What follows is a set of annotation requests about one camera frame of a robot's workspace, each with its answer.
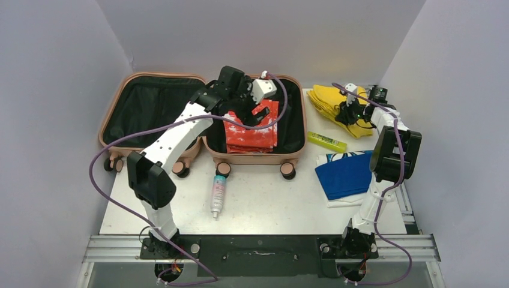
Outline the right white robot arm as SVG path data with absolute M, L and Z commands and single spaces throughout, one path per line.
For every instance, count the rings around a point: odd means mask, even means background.
M 387 102 L 385 88 L 375 86 L 366 93 L 353 83 L 334 83 L 333 87 L 346 96 L 337 119 L 345 124 L 365 120 L 378 133 L 369 163 L 372 177 L 367 193 L 339 240 L 340 251 L 354 257 L 363 249 L 363 242 L 372 242 L 378 233 L 379 218 L 393 200 L 395 188 L 412 176 L 422 135 L 403 123 L 396 108 Z

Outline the white pink spray bottle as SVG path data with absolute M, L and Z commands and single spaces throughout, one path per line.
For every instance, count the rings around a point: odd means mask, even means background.
M 224 195 L 226 192 L 226 178 L 221 175 L 216 175 L 212 182 L 212 193 L 210 209 L 212 217 L 218 219 L 219 214 L 223 209 Z

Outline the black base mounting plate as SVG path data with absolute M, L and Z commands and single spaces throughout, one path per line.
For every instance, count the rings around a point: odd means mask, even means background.
M 179 250 L 153 236 L 142 239 L 139 257 L 155 260 L 156 271 L 173 266 L 173 274 L 195 257 L 205 268 L 197 276 L 336 278 L 360 273 L 379 256 L 375 239 L 354 244 L 341 235 L 181 235 Z

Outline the pink hard-shell suitcase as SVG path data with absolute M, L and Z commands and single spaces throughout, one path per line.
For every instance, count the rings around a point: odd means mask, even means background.
M 278 78 L 276 94 L 269 99 L 278 103 L 277 111 L 283 117 L 275 128 L 277 143 L 269 152 L 229 148 L 225 123 L 215 120 L 179 157 L 180 170 L 177 175 L 181 178 L 188 175 L 190 164 L 201 147 L 211 153 L 215 164 L 289 163 L 295 166 L 307 143 L 303 92 L 295 79 L 286 75 L 279 75 Z M 121 137 L 173 123 L 193 94 L 205 86 L 205 80 L 194 74 L 140 72 L 131 75 L 124 80 L 112 101 L 101 127 L 99 142 L 107 146 Z

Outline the aluminium frame rail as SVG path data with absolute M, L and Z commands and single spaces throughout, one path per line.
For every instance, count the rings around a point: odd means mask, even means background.
M 427 287 L 444 287 L 439 253 L 432 235 L 387 235 L 376 239 L 368 253 L 348 256 L 338 235 L 183 235 L 183 250 L 164 252 L 146 236 L 98 235 L 89 239 L 79 284 L 88 284 L 99 263 L 147 264 L 164 270 L 201 263 L 197 274 L 218 277 L 328 278 L 365 272 L 366 281 L 384 283 L 404 275 L 424 278 Z

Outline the red white tie-dye cloth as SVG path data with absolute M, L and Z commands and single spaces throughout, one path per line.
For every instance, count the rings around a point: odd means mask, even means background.
M 254 109 L 254 113 L 258 113 L 266 107 L 269 108 L 270 113 L 264 117 L 259 126 L 272 123 L 279 115 L 279 102 L 273 100 L 262 100 L 260 105 Z M 261 130 L 246 130 L 224 121 L 224 130 L 226 151 L 230 154 L 269 153 L 273 152 L 278 145 L 277 124 Z

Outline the yellow cloth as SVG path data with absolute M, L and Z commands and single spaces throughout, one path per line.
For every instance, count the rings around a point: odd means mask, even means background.
M 371 136 L 373 130 L 368 128 L 368 123 L 358 120 L 355 124 L 345 125 L 335 120 L 339 114 L 339 104 L 346 101 L 346 96 L 342 95 L 338 88 L 333 86 L 314 85 L 307 92 L 307 96 L 313 107 L 324 117 L 343 128 L 352 137 L 359 139 L 364 136 Z

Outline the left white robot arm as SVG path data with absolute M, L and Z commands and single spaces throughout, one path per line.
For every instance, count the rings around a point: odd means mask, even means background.
M 253 111 L 276 90 L 267 71 L 252 79 L 237 68 L 224 66 L 218 79 L 198 89 L 182 115 L 153 144 L 127 157 L 129 187 L 145 208 L 151 235 L 157 238 L 155 250 L 162 257 L 171 258 L 179 249 L 174 238 L 178 228 L 170 205 L 176 193 L 176 185 L 169 176 L 173 165 L 200 133 L 228 112 L 236 115 L 240 127 L 259 125 L 270 110 Z

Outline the yellow green tube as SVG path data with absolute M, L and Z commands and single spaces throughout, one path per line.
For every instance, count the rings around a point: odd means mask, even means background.
M 345 153 L 347 150 L 347 144 L 326 136 L 323 136 L 318 133 L 314 133 L 311 131 L 307 132 L 307 139 L 309 142 L 314 143 L 323 148 L 327 148 L 336 153 Z

